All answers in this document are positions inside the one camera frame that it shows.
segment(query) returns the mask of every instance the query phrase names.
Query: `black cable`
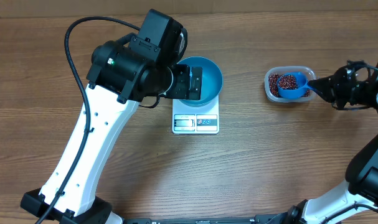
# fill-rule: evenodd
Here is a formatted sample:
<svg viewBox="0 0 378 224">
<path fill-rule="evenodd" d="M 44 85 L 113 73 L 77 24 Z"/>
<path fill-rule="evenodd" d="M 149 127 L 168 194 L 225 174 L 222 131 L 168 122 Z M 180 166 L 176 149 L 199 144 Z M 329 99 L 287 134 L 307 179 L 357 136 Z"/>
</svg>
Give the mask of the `black cable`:
<svg viewBox="0 0 378 224">
<path fill-rule="evenodd" d="M 132 37 L 136 37 L 136 34 L 135 33 L 126 34 L 125 36 L 119 38 L 115 42 L 117 42 L 121 45 L 125 45 L 125 44 L 129 43 L 129 41 L 132 39 Z"/>
<path fill-rule="evenodd" d="M 151 106 L 143 106 L 143 105 L 139 105 L 140 107 L 143 107 L 143 108 L 149 108 L 149 109 L 153 109 L 155 108 L 158 104 L 159 104 L 159 101 L 160 101 L 161 97 L 158 95 L 157 96 L 157 99 L 156 99 L 156 102 L 151 105 Z"/>
<path fill-rule="evenodd" d="M 126 25 L 126 26 L 128 26 L 130 28 L 133 28 L 133 29 L 136 29 L 136 30 L 140 30 L 139 27 L 137 27 L 135 25 L 132 25 L 130 23 L 127 23 L 125 21 L 121 21 L 119 19 L 114 19 L 114 18 L 110 18 L 110 17 L 104 17 L 104 16 L 90 16 L 90 17 L 85 17 L 85 18 L 79 19 L 79 20 L 75 21 L 73 24 L 71 24 L 70 27 L 67 29 L 67 31 L 65 33 L 65 37 L 64 37 L 64 50 L 65 50 L 65 55 L 67 56 L 67 61 L 69 62 L 72 74 L 74 75 L 75 81 L 77 82 L 79 90 L 81 91 L 81 95 L 82 95 L 82 98 L 83 98 L 83 104 L 85 105 L 85 111 L 86 111 L 86 113 L 85 113 L 86 114 L 85 130 L 83 132 L 83 138 L 82 138 L 82 141 L 81 141 L 81 145 L 79 146 L 77 155 L 75 156 L 75 159 L 72 162 L 72 165 L 71 165 L 69 171 L 67 172 L 67 175 L 65 176 L 65 178 L 64 178 L 64 180 L 62 182 L 62 185 L 59 187 L 59 190 L 56 192 L 56 195 L 53 198 L 53 201 L 50 203 L 50 205 L 47 208 L 47 210 L 35 222 L 35 224 L 40 224 L 40 223 L 42 223 L 46 219 L 46 217 L 49 215 L 50 211 L 52 211 L 53 207 L 57 203 L 57 201 L 60 198 L 60 196 L 62 196 L 64 194 L 64 188 L 67 185 L 67 183 L 68 183 L 68 181 L 69 181 L 69 179 L 70 179 L 70 177 L 72 175 L 72 172 L 74 171 L 75 167 L 78 164 L 78 161 L 79 161 L 79 159 L 80 159 L 80 157 L 82 155 L 83 148 L 85 147 L 85 144 L 87 142 L 88 135 L 89 135 L 89 132 L 90 132 L 90 107 L 89 107 L 88 96 L 87 96 L 87 94 L 85 92 L 85 89 L 84 89 L 84 87 L 82 85 L 81 79 L 78 76 L 77 69 L 75 68 L 74 63 L 72 62 L 72 58 L 71 58 L 71 54 L 70 54 L 70 47 L 69 47 L 69 38 L 70 38 L 70 33 L 71 33 L 72 29 L 75 26 L 77 26 L 81 22 L 93 21 L 93 20 L 103 20 L 103 21 L 117 22 L 119 24 Z"/>
<path fill-rule="evenodd" d="M 378 71 L 378 68 L 374 67 L 374 66 L 371 66 L 371 65 L 366 65 L 366 68 L 371 68 L 373 69 L 374 71 Z"/>
<path fill-rule="evenodd" d="M 356 204 L 355 203 L 355 204 L 351 205 L 350 207 L 345 208 L 344 210 L 342 210 L 342 211 L 340 211 L 338 213 L 335 213 L 334 215 L 326 218 L 321 224 L 326 224 L 327 222 L 330 222 L 332 219 L 337 218 L 338 216 L 340 216 L 340 215 L 342 215 L 342 214 L 344 214 L 344 213 L 346 213 L 346 212 L 348 212 L 348 211 L 350 211 L 352 209 L 356 209 L 357 210 L 357 208 L 359 208 L 359 207 L 368 208 L 369 210 L 372 210 L 373 212 L 378 213 L 378 209 L 376 209 L 376 208 L 373 208 L 373 207 L 371 207 L 369 205 Z"/>
</svg>

